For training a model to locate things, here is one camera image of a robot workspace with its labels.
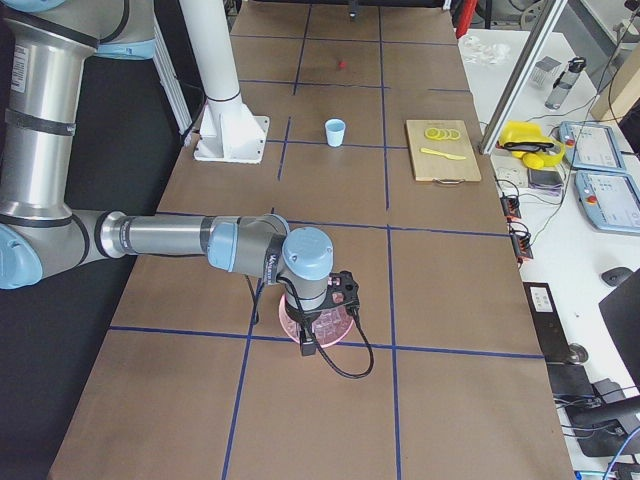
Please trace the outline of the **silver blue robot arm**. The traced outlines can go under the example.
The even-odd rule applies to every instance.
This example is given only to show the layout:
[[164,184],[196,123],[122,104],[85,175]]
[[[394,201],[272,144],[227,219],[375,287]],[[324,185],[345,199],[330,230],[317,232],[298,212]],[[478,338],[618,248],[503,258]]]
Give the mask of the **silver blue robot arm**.
[[316,228],[256,217],[71,210],[65,187],[84,63],[155,53],[150,1],[6,1],[15,38],[1,158],[1,286],[17,289],[107,258],[205,256],[281,283],[292,316],[333,307],[333,245]]

